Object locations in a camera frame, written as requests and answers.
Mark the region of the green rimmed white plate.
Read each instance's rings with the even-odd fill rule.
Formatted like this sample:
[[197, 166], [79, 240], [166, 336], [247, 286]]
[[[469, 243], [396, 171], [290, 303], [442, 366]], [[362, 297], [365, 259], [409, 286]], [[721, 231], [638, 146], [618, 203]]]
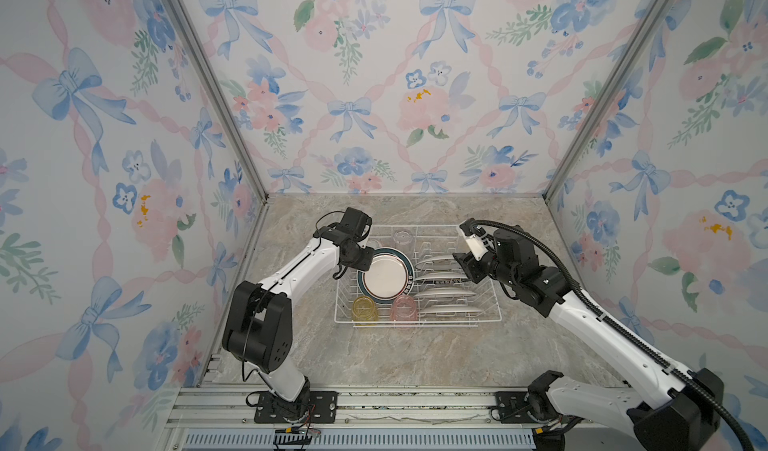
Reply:
[[415, 269], [401, 251], [378, 248], [374, 251], [369, 270], [357, 272], [356, 284], [360, 292], [376, 304], [388, 305], [412, 292]]

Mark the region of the green red rimmed plate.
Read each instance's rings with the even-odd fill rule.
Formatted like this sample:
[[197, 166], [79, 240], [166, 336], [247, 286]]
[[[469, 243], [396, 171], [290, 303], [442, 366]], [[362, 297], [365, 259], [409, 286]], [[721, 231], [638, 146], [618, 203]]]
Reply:
[[437, 267], [450, 267], [456, 264], [457, 261], [452, 254], [444, 254], [422, 259], [415, 264], [415, 267], [436, 269]]

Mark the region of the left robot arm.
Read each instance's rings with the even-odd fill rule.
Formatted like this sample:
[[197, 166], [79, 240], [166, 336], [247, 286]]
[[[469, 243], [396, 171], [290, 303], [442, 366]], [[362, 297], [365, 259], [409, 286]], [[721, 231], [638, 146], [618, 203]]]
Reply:
[[370, 269], [371, 226], [368, 214], [349, 207], [340, 221], [317, 226], [307, 246], [275, 274], [234, 290], [221, 347], [258, 373], [268, 388], [264, 407], [278, 419], [297, 422], [312, 412], [310, 380], [290, 358], [294, 306], [328, 273], [339, 280], [349, 270]]

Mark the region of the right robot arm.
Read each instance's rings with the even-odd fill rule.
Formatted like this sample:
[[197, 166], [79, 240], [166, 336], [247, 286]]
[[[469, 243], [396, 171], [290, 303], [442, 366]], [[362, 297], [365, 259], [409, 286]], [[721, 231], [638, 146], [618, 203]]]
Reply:
[[468, 249], [454, 258], [473, 283], [489, 278], [505, 294], [565, 328], [627, 382], [624, 391], [546, 371], [527, 388], [524, 410], [561, 438], [592, 421], [635, 438], [646, 450], [700, 450], [726, 412], [722, 380], [693, 371], [600, 307], [541, 241], [518, 226], [469, 219]]

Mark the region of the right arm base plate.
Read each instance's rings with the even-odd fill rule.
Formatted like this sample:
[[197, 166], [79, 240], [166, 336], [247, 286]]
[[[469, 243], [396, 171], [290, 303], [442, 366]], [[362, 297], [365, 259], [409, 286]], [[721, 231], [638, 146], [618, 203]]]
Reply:
[[563, 415], [552, 407], [539, 408], [529, 402], [527, 391], [499, 391], [494, 394], [495, 404], [489, 410], [492, 421], [501, 424], [533, 424], [545, 428], [565, 426], [575, 419]]

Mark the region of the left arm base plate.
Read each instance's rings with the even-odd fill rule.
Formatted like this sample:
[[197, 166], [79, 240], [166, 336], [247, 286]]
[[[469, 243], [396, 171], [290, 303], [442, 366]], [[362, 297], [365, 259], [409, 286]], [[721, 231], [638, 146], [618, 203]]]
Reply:
[[279, 398], [268, 391], [251, 393], [246, 404], [254, 410], [256, 424], [333, 424], [338, 410], [339, 393], [308, 391], [295, 402]]

